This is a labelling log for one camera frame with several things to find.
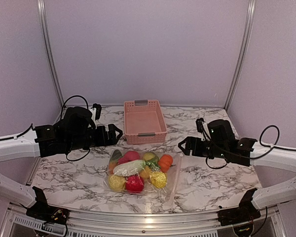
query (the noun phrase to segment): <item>red fruit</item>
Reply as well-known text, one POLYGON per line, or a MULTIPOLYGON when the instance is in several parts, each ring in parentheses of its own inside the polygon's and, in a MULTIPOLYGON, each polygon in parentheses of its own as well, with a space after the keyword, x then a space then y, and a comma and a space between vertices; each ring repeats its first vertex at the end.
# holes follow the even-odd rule
POLYGON ((140 159, 140 155, 138 152, 128 151, 121 159, 118 160, 118 164, 124 164, 137 159, 140 159))
POLYGON ((138 174, 129 176, 126 182, 126 190, 132 194, 138 194, 144 189, 144 179, 138 174))

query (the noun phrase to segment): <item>table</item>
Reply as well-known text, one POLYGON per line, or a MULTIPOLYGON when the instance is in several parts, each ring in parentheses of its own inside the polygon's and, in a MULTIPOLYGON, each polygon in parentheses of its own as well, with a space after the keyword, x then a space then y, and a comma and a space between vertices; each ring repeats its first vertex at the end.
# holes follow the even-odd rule
MULTIPOLYGON (((173 203, 164 203, 157 197, 107 191, 103 180, 113 150, 181 153, 177 146, 180 141, 187 136, 199 136, 197 118, 204 118, 206 122, 229 120, 224 109, 162 107, 162 112, 168 129, 163 144, 127 145, 123 137, 116 146, 92 148, 90 154, 78 162, 67 161, 65 155, 42 158, 32 186, 43 189, 51 205, 114 213, 181 213, 232 207, 238 205, 246 190, 261 187, 253 167, 228 164, 223 169, 212 170, 204 158, 183 157, 173 203)), ((98 125, 114 123, 123 130, 123 114, 121 106, 105 107, 98 125)), ((84 153, 73 151, 69 157, 79 158, 84 153)), ((222 159, 209 162, 211 166, 224 164, 222 159)))

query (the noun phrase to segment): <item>toy fruit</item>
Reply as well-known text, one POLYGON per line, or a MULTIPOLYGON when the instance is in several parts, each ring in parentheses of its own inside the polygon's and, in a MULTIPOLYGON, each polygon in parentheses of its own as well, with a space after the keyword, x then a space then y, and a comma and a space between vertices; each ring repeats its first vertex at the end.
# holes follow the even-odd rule
POLYGON ((139 175, 132 175, 127 178, 126 190, 132 194, 138 194, 144 189, 144 179, 139 175))
POLYGON ((117 161, 115 162, 115 161, 111 161, 110 163, 109 163, 109 167, 108 167, 108 171, 110 172, 110 174, 114 174, 113 173, 113 170, 114 170, 114 168, 117 166, 117 161))
POLYGON ((122 192, 125 190, 126 179, 116 175, 109 175, 108 183, 113 191, 122 192))
POLYGON ((170 155, 163 155, 158 161, 158 165, 160 166, 161 171, 164 173, 168 172, 172 163, 173 163, 173 158, 170 155))
POLYGON ((143 159, 145 160, 145 161, 147 161, 147 160, 151 160, 151 159, 159 159, 158 158, 158 156, 155 154, 155 153, 153 153, 153 152, 146 152, 144 155, 143 155, 143 159))
POLYGON ((115 150, 110 158, 110 163, 117 162, 122 157, 123 157, 122 152, 120 152, 119 150, 115 150))
POLYGON ((151 170, 149 169, 149 166, 146 165, 144 169, 139 173, 139 176, 143 179, 148 179, 150 175, 151 170))
POLYGON ((119 164, 114 168, 113 173, 118 176, 131 176, 140 173, 145 167, 145 161, 142 159, 133 160, 124 164, 119 164))
POLYGON ((140 155, 136 151, 128 151, 125 155, 118 160, 118 164, 124 164, 133 160, 140 159, 140 155))
POLYGON ((162 189, 167 185, 167 174, 155 171, 151 172, 150 175, 150 182, 158 189, 162 189))

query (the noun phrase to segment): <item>white vegetable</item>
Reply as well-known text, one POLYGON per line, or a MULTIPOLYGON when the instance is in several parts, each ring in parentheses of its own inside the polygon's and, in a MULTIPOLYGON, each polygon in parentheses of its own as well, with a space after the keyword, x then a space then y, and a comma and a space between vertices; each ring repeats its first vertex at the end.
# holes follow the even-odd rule
POLYGON ((145 167, 145 161, 141 159, 120 164, 114 168, 113 173, 117 176, 131 176, 140 173, 145 167))

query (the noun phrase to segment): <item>white wall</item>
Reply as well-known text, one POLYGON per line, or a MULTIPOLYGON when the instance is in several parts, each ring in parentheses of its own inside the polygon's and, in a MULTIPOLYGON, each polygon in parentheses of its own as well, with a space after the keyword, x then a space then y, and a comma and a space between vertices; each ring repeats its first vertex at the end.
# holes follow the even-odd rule
MULTIPOLYGON (((259 138, 276 124, 279 144, 296 147, 296 0, 258 0, 254 26, 241 78, 230 110, 241 136, 259 138)), ((274 131, 265 137, 273 143, 274 131)), ((264 186, 282 182, 291 173, 256 168, 264 186)), ((296 237, 296 202, 280 205, 289 237, 296 237)))
MULTIPOLYGON (((0 136, 53 123, 58 101, 44 51, 37 1, 0 0, 0 136)), ((34 159, 0 163, 0 172, 24 183, 34 159)), ((0 197, 0 227, 9 201, 0 197)))
POLYGON ((65 98, 83 94, 102 104, 158 99, 167 105, 224 106, 247 0, 45 2, 65 98))

